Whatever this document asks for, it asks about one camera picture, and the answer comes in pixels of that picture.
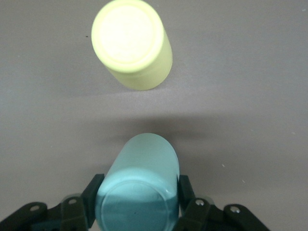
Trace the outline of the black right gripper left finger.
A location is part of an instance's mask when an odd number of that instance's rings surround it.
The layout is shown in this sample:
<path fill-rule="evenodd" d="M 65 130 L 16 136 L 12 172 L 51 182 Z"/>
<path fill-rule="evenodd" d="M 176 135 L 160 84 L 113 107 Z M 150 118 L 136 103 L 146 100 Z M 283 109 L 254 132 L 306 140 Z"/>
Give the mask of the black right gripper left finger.
<path fill-rule="evenodd" d="M 81 194 L 48 208 L 43 202 L 28 203 L 0 222 L 2 231 L 87 231 L 95 221 L 95 199 L 104 174 L 96 174 Z"/>

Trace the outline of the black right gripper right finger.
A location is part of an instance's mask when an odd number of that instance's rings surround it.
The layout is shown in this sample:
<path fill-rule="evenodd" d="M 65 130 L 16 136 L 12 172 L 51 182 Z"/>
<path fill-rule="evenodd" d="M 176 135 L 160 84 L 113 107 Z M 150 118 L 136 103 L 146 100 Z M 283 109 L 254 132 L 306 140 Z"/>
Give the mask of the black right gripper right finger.
<path fill-rule="evenodd" d="M 226 205 L 222 210 L 210 199 L 195 196 L 189 177 L 180 175 L 178 198 L 181 217 L 178 231 L 267 231 L 247 207 L 240 204 Z"/>

